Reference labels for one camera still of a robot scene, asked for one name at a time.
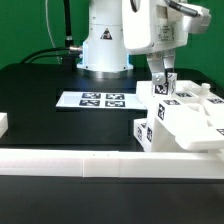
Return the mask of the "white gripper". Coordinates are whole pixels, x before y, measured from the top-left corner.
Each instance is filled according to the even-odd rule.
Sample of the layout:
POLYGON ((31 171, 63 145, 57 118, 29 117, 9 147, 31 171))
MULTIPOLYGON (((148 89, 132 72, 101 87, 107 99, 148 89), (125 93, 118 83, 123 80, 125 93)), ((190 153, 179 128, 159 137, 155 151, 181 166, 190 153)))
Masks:
POLYGON ((122 0, 125 48, 130 55, 148 54, 154 84, 165 83, 165 70, 175 71, 173 48, 187 44, 181 19, 181 13, 169 8, 163 0, 122 0))

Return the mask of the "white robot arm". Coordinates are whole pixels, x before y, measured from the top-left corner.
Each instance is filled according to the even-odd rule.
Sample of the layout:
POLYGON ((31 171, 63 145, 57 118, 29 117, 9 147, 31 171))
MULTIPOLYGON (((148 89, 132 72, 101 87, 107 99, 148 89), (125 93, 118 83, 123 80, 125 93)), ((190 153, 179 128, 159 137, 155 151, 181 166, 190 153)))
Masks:
POLYGON ((152 82, 162 85, 174 68, 175 49, 189 34, 206 32, 210 22, 210 10, 188 0, 90 0, 78 68, 101 78, 131 70, 129 57, 144 55, 152 82))

